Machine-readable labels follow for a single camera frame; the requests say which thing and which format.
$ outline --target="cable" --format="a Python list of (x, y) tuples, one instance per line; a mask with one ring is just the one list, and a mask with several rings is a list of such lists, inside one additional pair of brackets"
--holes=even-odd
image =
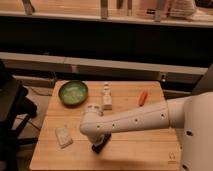
[(37, 127), (34, 123), (32, 123), (31, 121), (27, 121), (27, 123), (29, 123), (31, 126), (33, 126), (35, 129), (37, 129), (38, 131), (41, 131), (41, 128)]
[(37, 95), (39, 96), (52, 96), (52, 94), (43, 94), (43, 93), (40, 93), (38, 91), (36, 91), (35, 89), (33, 89), (32, 87), (29, 86), (29, 88)]

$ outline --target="carrot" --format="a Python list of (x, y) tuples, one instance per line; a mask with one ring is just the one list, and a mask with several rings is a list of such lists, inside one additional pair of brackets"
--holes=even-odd
[(143, 106), (145, 104), (147, 96), (148, 96), (148, 91), (143, 91), (141, 93), (139, 101), (138, 101), (139, 106)]

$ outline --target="green bowl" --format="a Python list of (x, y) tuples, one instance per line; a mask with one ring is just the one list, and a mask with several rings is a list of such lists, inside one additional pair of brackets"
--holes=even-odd
[(88, 97), (88, 87), (82, 81), (69, 81), (61, 86), (58, 96), (65, 105), (78, 105)]

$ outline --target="wooden table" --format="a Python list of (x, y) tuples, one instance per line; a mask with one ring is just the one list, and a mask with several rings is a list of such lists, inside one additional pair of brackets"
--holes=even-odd
[[(103, 82), (85, 82), (89, 97), (82, 105), (68, 108), (61, 104), (59, 81), (53, 91), (43, 127), (30, 164), (33, 171), (41, 170), (178, 170), (180, 147), (173, 129), (113, 134), (111, 141), (97, 155), (79, 131), (84, 107), (89, 102), (101, 104)], [(164, 100), (157, 82), (109, 82), (113, 110), (105, 115), (138, 107), (143, 90), (149, 95), (145, 105)], [(60, 149), (55, 128), (67, 125), (74, 143)]]

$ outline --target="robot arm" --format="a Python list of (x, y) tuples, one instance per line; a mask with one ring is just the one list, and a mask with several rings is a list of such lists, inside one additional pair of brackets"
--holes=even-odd
[(98, 140), (103, 134), (162, 129), (170, 126), (183, 127), (183, 105), (187, 99), (162, 101), (108, 116), (101, 114), (99, 105), (90, 104), (86, 108), (80, 131), (95, 145), (99, 144)]
[(105, 134), (161, 128), (184, 128), (181, 171), (213, 169), (213, 92), (179, 98), (103, 116), (98, 105), (89, 105), (80, 131), (93, 145)]

